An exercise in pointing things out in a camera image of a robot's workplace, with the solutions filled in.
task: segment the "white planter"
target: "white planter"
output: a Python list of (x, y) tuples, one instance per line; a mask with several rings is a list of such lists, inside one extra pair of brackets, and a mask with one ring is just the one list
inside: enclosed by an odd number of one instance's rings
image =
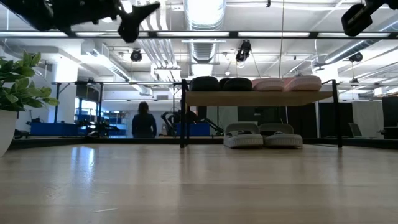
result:
[(17, 112), (0, 110), (0, 157), (6, 153), (14, 137)]

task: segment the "potted plant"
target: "potted plant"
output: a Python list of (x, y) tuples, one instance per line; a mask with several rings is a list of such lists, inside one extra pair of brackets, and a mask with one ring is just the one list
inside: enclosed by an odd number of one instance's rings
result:
[(40, 53), (24, 52), (23, 60), (17, 62), (0, 58), (0, 157), (12, 141), (18, 111), (25, 111), (25, 105), (41, 108), (59, 104), (57, 99), (49, 97), (51, 88), (36, 88), (31, 80), (40, 57)]

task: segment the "ventilation pipe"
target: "ventilation pipe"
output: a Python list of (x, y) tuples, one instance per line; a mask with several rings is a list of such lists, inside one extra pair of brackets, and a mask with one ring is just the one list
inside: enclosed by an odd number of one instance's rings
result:
[[(220, 30), (223, 26), (226, 0), (184, 0), (187, 29), (194, 31)], [(190, 57), (198, 63), (214, 61), (216, 44), (190, 43)], [(211, 75), (212, 65), (192, 65), (194, 75)]]
[[(398, 31), (398, 15), (391, 17), (378, 25), (374, 32), (397, 32)], [(350, 43), (340, 47), (338, 50), (328, 54), (325, 57), (325, 64), (331, 64), (346, 59), (381, 40), (353, 40)]]

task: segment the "wooden floor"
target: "wooden floor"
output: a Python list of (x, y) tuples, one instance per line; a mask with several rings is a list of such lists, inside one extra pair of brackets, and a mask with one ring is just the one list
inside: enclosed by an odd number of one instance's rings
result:
[(0, 223), (398, 223), (398, 151), (9, 151), (0, 158)]

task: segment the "shelf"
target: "shelf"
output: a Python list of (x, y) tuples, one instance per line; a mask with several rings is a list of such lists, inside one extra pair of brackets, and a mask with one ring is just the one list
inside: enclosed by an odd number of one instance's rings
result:
[(187, 92), (189, 106), (303, 106), (333, 96), (333, 92)]

